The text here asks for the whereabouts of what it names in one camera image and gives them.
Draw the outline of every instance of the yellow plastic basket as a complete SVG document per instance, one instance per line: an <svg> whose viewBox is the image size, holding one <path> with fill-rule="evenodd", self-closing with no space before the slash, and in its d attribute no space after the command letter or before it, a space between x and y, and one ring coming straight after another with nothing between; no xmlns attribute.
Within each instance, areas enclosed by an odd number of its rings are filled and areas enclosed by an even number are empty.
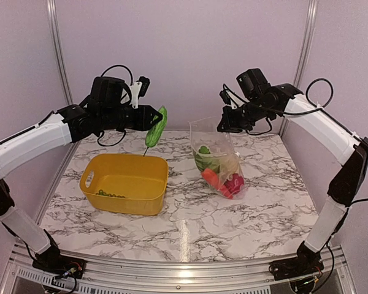
<svg viewBox="0 0 368 294"><path fill-rule="evenodd" d="M155 156L101 154L83 172L80 189L97 209L153 216L163 207L169 167ZM100 190L120 195L97 195Z"/></svg>

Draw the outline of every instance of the clear plastic bag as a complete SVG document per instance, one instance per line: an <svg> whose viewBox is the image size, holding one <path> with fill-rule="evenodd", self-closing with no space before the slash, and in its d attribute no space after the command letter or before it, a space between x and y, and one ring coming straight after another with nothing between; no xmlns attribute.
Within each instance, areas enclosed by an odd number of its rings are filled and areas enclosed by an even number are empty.
<svg viewBox="0 0 368 294"><path fill-rule="evenodd" d="M197 169L209 186L228 199L242 198L245 180L230 135L217 132L218 118L190 122Z"/></svg>

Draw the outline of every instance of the marble table surface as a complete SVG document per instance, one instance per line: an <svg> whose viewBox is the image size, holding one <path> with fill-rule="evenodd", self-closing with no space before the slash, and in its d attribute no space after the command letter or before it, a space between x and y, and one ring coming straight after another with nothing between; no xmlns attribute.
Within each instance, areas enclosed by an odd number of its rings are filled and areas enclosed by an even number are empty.
<svg viewBox="0 0 368 294"><path fill-rule="evenodd" d="M48 206L41 227L60 248L105 257L217 262L296 251L317 219L304 183L278 135L232 135L248 189L228 200L211 191L191 153L189 132L167 131L148 155L165 158L169 180L157 216L93 208L79 188L90 159L102 153L143 154L145 133L130 132L115 147L82 141ZM109 132L104 143L120 134Z"/></svg>

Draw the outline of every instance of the toy carrot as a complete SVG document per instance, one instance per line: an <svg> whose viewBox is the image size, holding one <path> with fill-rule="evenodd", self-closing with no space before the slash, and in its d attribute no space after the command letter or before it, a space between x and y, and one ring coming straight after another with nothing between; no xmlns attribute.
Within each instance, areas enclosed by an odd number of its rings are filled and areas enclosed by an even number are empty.
<svg viewBox="0 0 368 294"><path fill-rule="evenodd" d="M206 168L202 177L216 190L220 191L226 198L233 199L232 193L220 182L218 175L211 169Z"/></svg>

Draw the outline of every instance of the green cucumber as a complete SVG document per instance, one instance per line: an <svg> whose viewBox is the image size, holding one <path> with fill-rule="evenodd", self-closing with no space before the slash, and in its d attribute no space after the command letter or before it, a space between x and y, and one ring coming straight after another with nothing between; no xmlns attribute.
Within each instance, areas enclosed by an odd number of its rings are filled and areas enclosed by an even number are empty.
<svg viewBox="0 0 368 294"><path fill-rule="evenodd" d="M162 121L157 123L147 132L145 142L148 148L152 148L155 145L157 145L159 138L161 138L162 132L164 131L166 123L167 123L167 110L165 106L161 106L158 112L162 114L163 118L162 118Z"/></svg>

